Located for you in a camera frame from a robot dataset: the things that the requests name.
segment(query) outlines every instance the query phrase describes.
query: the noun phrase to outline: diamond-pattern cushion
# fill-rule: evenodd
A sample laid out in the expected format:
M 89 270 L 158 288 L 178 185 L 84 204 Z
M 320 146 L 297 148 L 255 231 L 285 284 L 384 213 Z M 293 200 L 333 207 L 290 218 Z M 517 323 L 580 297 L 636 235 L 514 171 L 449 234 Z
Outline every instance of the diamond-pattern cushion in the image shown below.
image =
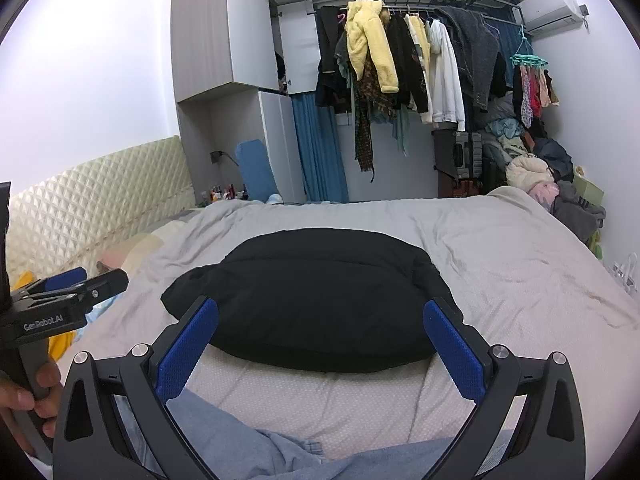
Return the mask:
M 9 279 L 26 269 L 42 278 L 78 266 L 93 276 L 108 247 L 194 205 L 179 137 L 85 162 L 12 194 Z

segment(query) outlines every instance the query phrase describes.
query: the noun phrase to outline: bed sheet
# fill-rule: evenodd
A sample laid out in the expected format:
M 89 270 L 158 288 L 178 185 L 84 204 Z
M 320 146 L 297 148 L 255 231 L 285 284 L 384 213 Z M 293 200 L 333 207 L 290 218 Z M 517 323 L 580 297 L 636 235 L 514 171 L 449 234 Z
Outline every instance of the bed sheet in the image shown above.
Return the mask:
M 487 197 L 345 205 L 221 202 L 151 256 L 129 290 L 60 361 L 122 355 L 175 320 L 161 293 L 183 272 L 220 261 L 248 238 L 282 229 L 381 232 L 424 248 L 465 322 L 517 355 L 564 352 L 580 397 L 587 478 L 638 413 L 640 315 L 588 249 L 513 187 Z M 188 388 L 254 428 L 320 440 L 330 458 L 453 436 L 472 409 L 439 358 L 377 374 L 319 374 L 246 362 L 208 346 Z M 516 410 L 508 421 L 513 427 Z

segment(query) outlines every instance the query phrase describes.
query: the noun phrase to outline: black folded jacket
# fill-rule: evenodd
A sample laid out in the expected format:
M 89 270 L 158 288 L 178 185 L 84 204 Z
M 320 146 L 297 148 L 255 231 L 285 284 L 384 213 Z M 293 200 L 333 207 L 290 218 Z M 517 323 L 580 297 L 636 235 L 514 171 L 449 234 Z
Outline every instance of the black folded jacket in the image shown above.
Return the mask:
M 175 280 L 162 302 L 179 319 L 198 296 L 216 301 L 210 344 L 285 368 L 367 373 L 430 358 L 425 303 L 460 315 L 422 249 L 342 229 L 280 231 L 245 241 L 222 262 Z

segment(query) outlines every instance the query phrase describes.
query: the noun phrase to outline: white air conditioner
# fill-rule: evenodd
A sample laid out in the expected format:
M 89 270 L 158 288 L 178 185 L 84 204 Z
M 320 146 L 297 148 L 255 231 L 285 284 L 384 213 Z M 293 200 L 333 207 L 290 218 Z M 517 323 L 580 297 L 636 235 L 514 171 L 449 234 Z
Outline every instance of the white air conditioner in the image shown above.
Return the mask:
M 575 0 L 524 0 L 520 9 L 527 33 L 532 36 L 584 21 Z M 520 13 L 516 9 L 513 12 L 520 23 Z

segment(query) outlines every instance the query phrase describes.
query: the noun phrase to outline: finger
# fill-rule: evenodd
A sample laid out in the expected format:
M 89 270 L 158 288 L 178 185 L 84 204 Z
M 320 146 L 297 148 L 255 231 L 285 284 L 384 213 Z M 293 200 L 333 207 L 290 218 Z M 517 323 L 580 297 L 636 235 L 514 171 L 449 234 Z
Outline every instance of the finger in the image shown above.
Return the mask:
M 48 420 L 42 425 L 42 433 L 44 433 L 49 438 L 54 438 L 56 436 L 56 418 L 52 418 Z
M 0 379 L 0 407 L 28 412 L 33 406 L 33 395 L 30 392 L 8 379 Z
M 0 416 L 2 417 L 2 420 L 4 420 L 4 423 L 9 429 L 9 432 L 14 436 L 14 439 L 17 442 L 18 446 L 20 446 L 20 448 L 25 453 L 29 453 L 30 455 L 34 456 L 36 452 L 33 449 L 33 446 L 29 444 L 29 441 L 24 436 L 24 433 L 18 427 L 18 424 L 16 423 L 11 411 L 7 408 L 0 408 Z
M 49 362 L 43 364 L 36 373 L 36 381 L 43 388 L 51 388 L 60 382 L 60 370 L 51 357 Z
M 58 416 L 60 397 L 62 396 L 62 384 L 58 383 L 49 391 L 49 396 L 36 400 L 35 411 L 40 418 Z

